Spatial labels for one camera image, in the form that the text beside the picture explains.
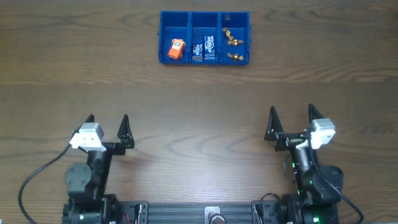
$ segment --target wood grain surface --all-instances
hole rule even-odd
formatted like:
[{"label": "wood grain surface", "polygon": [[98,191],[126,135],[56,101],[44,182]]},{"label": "wood grain surface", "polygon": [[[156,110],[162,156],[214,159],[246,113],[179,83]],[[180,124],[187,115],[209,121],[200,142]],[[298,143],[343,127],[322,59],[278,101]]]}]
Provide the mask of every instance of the wood grain surface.
[{"label": "wood grain surface", "polygon": [[[160,10],[250,11],[246,67],[165,66]],[[335,125],[322,164],[369,222],[398,221],[397,1],[1,1],[0,219],[27,223],[17,193],[90,114],[116,140],[124,113],[136,148],[114,157],[107,192],[149,202],[250,202],[295,192],[284,152],[264,142],[268,112],[307,124],[307,104]],[[24,205],[60,223],[69,150],[34,177]],[[357,214],[339,203],[341,223]]]}]

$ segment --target blue tray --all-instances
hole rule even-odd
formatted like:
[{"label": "blue tray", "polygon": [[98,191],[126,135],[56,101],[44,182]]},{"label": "blue tray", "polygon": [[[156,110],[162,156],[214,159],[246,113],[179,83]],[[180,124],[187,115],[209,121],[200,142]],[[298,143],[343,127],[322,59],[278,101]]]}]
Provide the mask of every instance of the blue tray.
[{"label": "blue tray", "polygon": [[[232,35],[244,43],[234,47],[222,31],[227,27]],[[159,30],[159,61],[174,64],[198,65],[245,65],[250,59],[250,13],[249,12],[187,12],[161,11]],[[192,61],[193,44],[202,44],[203,35],[214,35],[216,57],[202,62]],[[183,39],[185,48],[180,60],[167,56],[172,39]],[[243,55],[243,61],[234,61],[227,53]]]}]

